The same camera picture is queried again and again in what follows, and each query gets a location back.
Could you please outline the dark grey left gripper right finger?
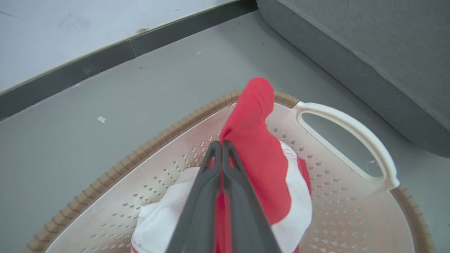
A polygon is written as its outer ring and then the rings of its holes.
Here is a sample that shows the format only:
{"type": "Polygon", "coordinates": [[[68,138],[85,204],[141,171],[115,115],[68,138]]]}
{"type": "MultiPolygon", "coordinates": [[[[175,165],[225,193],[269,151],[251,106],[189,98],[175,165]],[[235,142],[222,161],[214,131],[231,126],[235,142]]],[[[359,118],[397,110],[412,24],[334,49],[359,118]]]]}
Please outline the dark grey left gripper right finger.
{"type": "Polygon", "coordinates": [[[233,253],[280,253],[251,181],[230,141],[223,142],[223,183],[229,200],[233,253]]]}

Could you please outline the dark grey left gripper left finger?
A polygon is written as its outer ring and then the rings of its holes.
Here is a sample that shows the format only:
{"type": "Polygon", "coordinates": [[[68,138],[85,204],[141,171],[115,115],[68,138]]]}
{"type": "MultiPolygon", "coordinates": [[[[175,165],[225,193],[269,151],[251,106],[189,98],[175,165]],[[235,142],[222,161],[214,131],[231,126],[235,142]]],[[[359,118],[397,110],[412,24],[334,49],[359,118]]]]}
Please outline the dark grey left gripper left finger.
{"type": "Polygon", "coordinates": [[[220,141],[213,141],[198,170],[167,253],[215,251],[215,211],[220,192],[221,163],[220,141]]]}

